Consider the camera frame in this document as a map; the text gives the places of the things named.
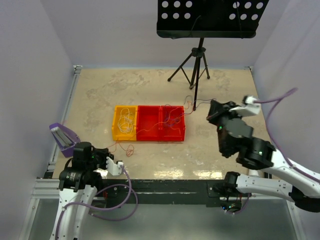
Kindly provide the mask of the yellow plastic bin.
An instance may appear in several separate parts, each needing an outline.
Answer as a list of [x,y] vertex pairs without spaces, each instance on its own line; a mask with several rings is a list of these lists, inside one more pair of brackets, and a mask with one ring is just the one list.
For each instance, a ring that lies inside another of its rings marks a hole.
[[137,140],[137,105],[116,105],[112,121],[112,139],[115,142]]

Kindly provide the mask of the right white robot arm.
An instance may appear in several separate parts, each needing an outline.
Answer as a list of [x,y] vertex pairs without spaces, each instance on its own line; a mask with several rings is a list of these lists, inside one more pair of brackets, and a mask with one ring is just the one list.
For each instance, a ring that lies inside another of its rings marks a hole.
[[263,171],[277,179],[261,178],[229,171],[214,191],[229,198],[233,196],[263,194],[285,199],[299,209],[319,213],[320,175],[294,161],[285,159],[281,151],[269,141],[253,136],[253,127],[244,117],[260,113],[259,101],[246,95],[242,104],[210,101],[207,121],[216,126],[218,148],[221,155],[229,158],[237,154],[236,162],[243,167]]

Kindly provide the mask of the red double compartment bin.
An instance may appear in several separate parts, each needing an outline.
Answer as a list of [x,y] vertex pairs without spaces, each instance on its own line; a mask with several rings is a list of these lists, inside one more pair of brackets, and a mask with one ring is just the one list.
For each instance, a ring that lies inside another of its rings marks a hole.
[[138,142],[183,142],[185,109],[178,105],[139,105],[136,140]]

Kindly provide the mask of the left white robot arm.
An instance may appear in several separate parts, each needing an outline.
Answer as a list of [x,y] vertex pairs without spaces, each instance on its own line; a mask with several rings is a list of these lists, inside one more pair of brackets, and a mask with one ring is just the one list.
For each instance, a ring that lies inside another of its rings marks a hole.
[[90,142],[76,143],[71,158],[59,174],[59,200],[51,240],[79,240],[94,196],[104,190],[102,176],[114,163],[108,148],[95,148]]

